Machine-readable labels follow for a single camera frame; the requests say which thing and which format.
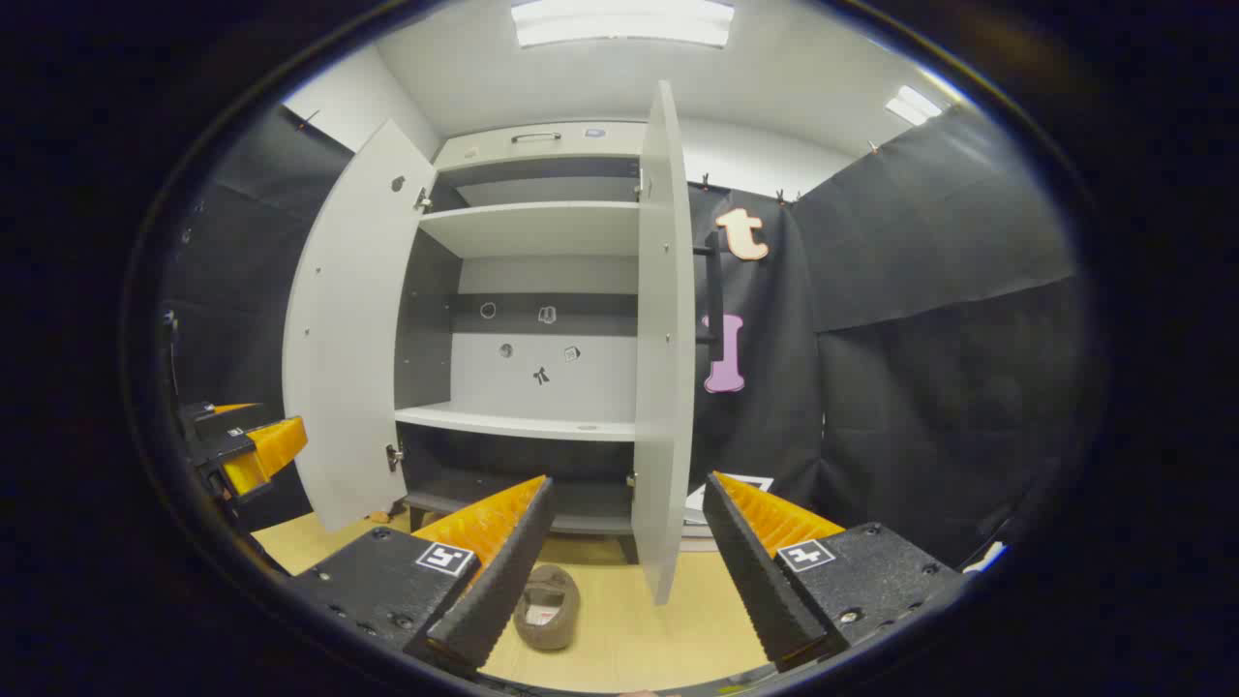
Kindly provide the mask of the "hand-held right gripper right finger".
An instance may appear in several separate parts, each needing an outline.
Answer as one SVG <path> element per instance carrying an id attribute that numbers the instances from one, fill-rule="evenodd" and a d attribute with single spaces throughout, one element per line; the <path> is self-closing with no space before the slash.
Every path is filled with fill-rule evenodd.
<path id="1" fill-rule="evenodd" d="M 722 472 L 705 482 L 703 513 L 779 672 L 890 634 L 965 582 L 880 522 L 844 529 Z"/>

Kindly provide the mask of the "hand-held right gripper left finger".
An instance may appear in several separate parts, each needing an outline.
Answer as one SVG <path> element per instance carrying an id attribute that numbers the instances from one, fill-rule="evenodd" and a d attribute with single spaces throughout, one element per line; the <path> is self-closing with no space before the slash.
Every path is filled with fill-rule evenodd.
<path id="1" fill-rule="evenodd" d="M 475 673 L 522 600 L 554 501 L 553 479 L 536 475 L 413 532 L 374 527 L 290 589 L 369 643 Z"/>

